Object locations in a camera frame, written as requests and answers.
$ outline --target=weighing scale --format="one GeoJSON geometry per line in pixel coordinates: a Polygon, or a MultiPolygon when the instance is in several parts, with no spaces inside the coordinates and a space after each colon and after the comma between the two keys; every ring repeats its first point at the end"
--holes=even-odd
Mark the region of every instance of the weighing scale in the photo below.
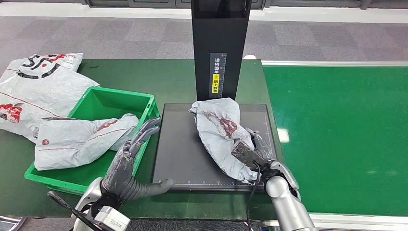
{"type": "MultiPolygon", "coordinates": [[[[252,185],[227,176],[211,158],[198,135],[194,114],[188,112],[190,108],[191,103],[164,105],[153,182],[172,178],[172,190],[250,191],[252,185]]],[[[240,104],[240,112],[240,125],[260,131],[276,158],[267,106],[240,104]]]]}

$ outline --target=white plastic bag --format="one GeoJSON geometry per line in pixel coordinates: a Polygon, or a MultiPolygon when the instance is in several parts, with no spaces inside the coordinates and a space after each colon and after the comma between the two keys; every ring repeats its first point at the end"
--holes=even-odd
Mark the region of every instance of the white plastic bag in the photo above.
{"type": "MultiPolygon", "coordinates": [[[[56,62],[59,65],[66,67],[72,71],[77,71],[79,65],[82,62],[83,53],[69,53],[69,54],[49,54],[49,55],[33,55],[39,56],[40,59],[48,59],[51,62],[56,62]]],[[[11,61],[11,63],[7,66],[6,70],[4,71],[3,75],[0,77],[0,82],[7,80],[8,78],[12,77],[14,73],[23,65],[24,62],[28,61],[28,58],[24,59],[16,59],[11,61]]]]}
{"type": "Polygon", "coordinates": [[[32,56],[0,82],[0,129],[36,142],[41,119],[66,117],[95,81],[40,56],[32,56]]]}
{"type": "Polygon", "coordinates": [[[257,173],[231,154],[235,139],[255,149],[251,135],[240,126],[239,105],[231,98],[197,101],[189,112],[196,114],[201,142],[220,169],[244,183],[256,180],[257,173]]]}
{"type": "Polygon", "coordinates": [[[138,122],[133,114],[96,121],[44,120],[39,127],[34,166],[48,170],[89,164],[122,140],[138,122]]]}

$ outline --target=robotic hand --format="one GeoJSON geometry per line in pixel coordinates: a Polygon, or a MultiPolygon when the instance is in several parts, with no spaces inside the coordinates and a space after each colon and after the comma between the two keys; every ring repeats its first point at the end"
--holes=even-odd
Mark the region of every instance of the robotic hand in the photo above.
{"type": "Polygon", "coordinates": [[[258,131],[247,128],[255,145],[252,151],[245,143],[238,141],[232,155],[248,166],[252,171],[260,168],[260,180],[270,196],[278,216],[281,231],[318,231],[305,206],[300,201],[299,185],[289,169],[273,159],[270,148],[258,131]]]}
{"type": "Polygon", "coordinates": [[[160,117],[147,120],[131,140],[117,151],[105,177],[96,178],[85,190],[75,208],[55,192],[48,192],[54,201],[69,209],[77,217],[73,231],[124,231],[130,219],[117,211],[123,201],[136,200],[167,192],[174,181],[140,184],[134,176],[133,161],[139,148],[159,131],[160,117]]]}

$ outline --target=green table surface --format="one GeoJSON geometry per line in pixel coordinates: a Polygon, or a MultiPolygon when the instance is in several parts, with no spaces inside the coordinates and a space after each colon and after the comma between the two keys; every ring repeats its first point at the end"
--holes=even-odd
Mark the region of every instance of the green table surface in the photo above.
{"type": "Polygon", "coordinates": [[[265,66],[309,212],[408,215],[408,67],[265,66]]]}
{"type": "MultiPolygon", "coordinates": [[[[192,103],[196,98],[193,60],[83,60],[79,73],[94,79],[102,87],[145,92],[156,97],[160,111],[164,103],[192,103]]],[[[236,101],[264,103],[272,111],[263,68],[259,60],[243,61],[236,101]]],[[[277,137],[276,128],[272,132],[277,137]]],[[[34,144],[23,137],[0,130],[0,214],[31,216],[68,216],[51,201],[45,185],[24,179],[34,160],[34,144]]],[[[136,177],[150,182],[158,135],[153,135],[136,177]]],[[[277,155],[281,158],[279,142],[277,155]]],[[[60,195],[75,205],[79,197],[60,195]]],[[[133,218],[245,219],[247,193],[168,192],[163,195],[125,202],[121,212],[133,218]]],[[[250,207],[255,219],[276,218],[264,193],[256,194],[250,207]]]]}

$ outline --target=gray carpet floor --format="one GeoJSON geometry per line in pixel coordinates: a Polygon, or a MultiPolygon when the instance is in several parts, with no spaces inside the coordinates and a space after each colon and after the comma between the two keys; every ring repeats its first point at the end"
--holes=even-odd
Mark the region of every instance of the gray carpet floor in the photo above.
{"type": "MultiPolygon", "coordinates": [[[[32,54],[86,59],[192,59],[190,20],[0,17],[0,72],[32,54]]],[[[262,60],[408,60],[408,25],[251,21],[244,55],[262,60]]],[[[69,230],[69,218],[30,218],[21,231],[69,230]]],[[[253,223],[260,230],[259,223],[253,223]]],[[[135,220],[130,231],[244,231],[243,222],[135,220]]]]}

